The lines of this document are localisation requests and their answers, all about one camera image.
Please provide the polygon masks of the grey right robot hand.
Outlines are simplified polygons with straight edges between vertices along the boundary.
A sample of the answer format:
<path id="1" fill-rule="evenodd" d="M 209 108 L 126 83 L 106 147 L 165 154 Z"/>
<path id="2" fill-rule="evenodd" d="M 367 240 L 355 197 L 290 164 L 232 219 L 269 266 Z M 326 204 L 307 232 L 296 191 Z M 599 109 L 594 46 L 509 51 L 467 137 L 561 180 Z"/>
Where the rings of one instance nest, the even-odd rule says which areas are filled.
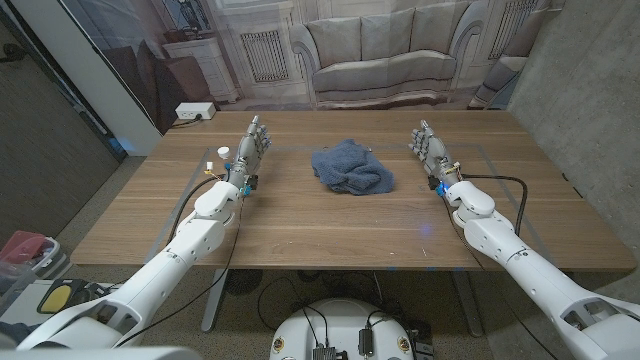
<path id="1" fill-rule="evenodd" d="M 420 121 L 419 129 L 412 131 L 408 147 L 423 164 L 428 176 L 446 187 L 461 181 L 460 165 L 425 120 Z"/>

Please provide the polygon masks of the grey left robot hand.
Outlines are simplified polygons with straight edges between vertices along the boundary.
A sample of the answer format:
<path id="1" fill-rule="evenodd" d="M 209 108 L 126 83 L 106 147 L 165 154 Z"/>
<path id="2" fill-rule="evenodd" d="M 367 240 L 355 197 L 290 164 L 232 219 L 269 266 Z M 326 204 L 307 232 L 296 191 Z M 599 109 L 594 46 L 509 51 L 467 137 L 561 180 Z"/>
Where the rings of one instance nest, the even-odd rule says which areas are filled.
<path id="1" fill-rule="evenodd" d="M 228 182 L 242 188 L 251 176 L 257 174 L 262 157 L 270 145 L 268 129 L 261 124 L 260 117 L 255 115 L 231 162 Z"/>

